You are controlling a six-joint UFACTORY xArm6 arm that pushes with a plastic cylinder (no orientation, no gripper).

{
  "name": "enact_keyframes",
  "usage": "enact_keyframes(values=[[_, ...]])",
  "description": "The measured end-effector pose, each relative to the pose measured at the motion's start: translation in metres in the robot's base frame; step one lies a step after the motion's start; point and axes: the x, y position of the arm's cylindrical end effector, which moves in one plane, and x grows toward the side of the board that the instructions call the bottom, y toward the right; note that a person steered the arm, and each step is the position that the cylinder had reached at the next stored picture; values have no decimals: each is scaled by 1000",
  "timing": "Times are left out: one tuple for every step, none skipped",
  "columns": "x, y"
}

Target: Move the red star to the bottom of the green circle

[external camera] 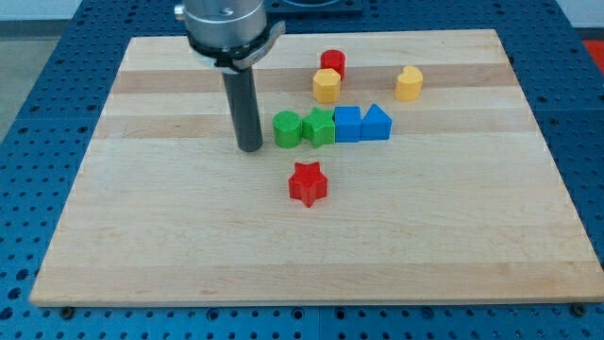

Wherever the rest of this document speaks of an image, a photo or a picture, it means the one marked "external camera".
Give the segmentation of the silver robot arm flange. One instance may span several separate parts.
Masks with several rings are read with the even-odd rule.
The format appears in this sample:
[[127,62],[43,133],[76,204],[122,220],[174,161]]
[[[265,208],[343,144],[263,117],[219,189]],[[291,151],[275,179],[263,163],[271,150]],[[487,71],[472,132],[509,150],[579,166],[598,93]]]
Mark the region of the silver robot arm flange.
[[286,32],[283,21],[268,21],[262,0],[183,0],[174,15],[195,57],[225,74],[252,68]]

